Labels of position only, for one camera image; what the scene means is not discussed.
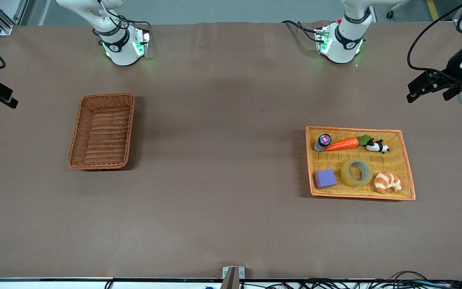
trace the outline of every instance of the empty wicker basket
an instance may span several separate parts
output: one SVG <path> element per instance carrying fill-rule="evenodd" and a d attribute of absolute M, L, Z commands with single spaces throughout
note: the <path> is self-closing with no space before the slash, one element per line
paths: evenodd
<path fill-rule="evenodd" d="M 67 166 L 120 169 L 130 155 L 134 111 L 131 94 L 86 95 L 79 102 Z"/>

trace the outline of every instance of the tape roll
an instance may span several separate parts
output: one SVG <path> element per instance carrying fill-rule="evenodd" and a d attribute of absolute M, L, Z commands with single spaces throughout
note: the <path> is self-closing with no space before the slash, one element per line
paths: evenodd
<path fill-rule="evenodd" d="M 361 179 L 355 179 L 351 174 L 351 166 L 356 166 L 361 170 Z M 372 180 L 372 166 L 370 163 L 356 157 L 354 159 L 349 159 L 346 161 L 343 166 L 340 168 L 340 177 L 349 187 L 359 187 L 360 185 L 366 185 Z"/>

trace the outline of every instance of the wicker basket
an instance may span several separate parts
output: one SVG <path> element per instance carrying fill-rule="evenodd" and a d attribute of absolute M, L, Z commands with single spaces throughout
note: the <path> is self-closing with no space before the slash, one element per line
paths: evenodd
<path fill-rule="evenodd" d="M 330 135 L 332 142 L 367 134 L 376 140 L 383 139 L 383 144 L 388 145 L 390 151 L 381 154 L 379 152 L 368 151 L 365 147 L 357 147 L 319 153 L 313 149 L 313 144 L 322 134 Z M 416 199 L 413 176 L 411 175 L 411 168 L 409 167 L 409 159 L 407 158 L 401 130 L 363 130 L 356 128 L 308 126 L 306 127 L 306 153 L 308 155 L 310 189 L 313 196 L 389 199 L 396 201 L 414 201 Z M 377 192 L 374 180 L 367 185 L 355 188 L 345 185 L 340 178 L 339 169 L 343 163 L 355 157 L 360 157 L 372 165 L 374 179 L 378 173 L 383 171 L 397 175 L 402 182 L 402 190 L 394 192 L 393 189 L 387 189 L 386 194 L 381 194 Z M 314 179 L 315 172 L 326 169 L 334 170 L 337 185 L 330 188 L 317 189 Z M 354 166 L 351 167 L 351 174 L 356 179 L 361 179 L 361 171 Z"/>
<path fill-rule="evenodd" d="M 130 155 L 134 111 L 131 94 L 86 95 L 79 102 L 67 166 L 120 169 Z"/>

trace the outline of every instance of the brown tablecloth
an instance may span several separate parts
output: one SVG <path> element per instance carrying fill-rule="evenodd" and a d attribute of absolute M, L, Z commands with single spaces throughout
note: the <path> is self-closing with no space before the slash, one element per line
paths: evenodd
<path fill-rule="evenodd" d="M 90 26 L 0 40 L 0 276 L 462 279 L 462 105 L 407 104 L 424 23 L 372 24 L 332 64 L 284 24 L 154 26 L 119 67 Z M 462 35 L 440 23 L 415 64 L 443 69 Z M 126 170 L 66 166 L 79 99 L 137 97 Z M 403 130 L 416 201 L 310 197 L 304 128 Z"/>

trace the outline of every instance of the black and white panda figurine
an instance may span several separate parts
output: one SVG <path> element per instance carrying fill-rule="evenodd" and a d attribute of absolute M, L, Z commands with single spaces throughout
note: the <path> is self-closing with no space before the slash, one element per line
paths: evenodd
<path fill-rule="evenodd" d="M 374 142 L 374 139 L 371 138 L 367 143 L 367 150 L 371 152 L 381 152 L 386 153 L 390 151 L 387 145 L 383 144 L 383 140 L 379 139 L 379 141 Z"/>

